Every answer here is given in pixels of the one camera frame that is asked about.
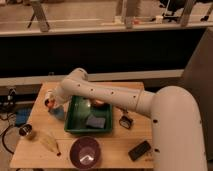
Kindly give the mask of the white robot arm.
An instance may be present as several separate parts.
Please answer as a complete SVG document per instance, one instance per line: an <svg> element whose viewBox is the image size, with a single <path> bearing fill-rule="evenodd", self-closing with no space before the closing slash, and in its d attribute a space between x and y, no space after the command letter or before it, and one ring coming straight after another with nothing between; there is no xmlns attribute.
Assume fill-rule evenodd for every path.
<svg viewBox="0 0 213 171"><path fill-rule="evenodd" d="M56 106L73 95L97 99L152 120L154 171L208 171L202 119L195 98L179 86L152 93L92 83L76 68L52 90Z"/></svg>

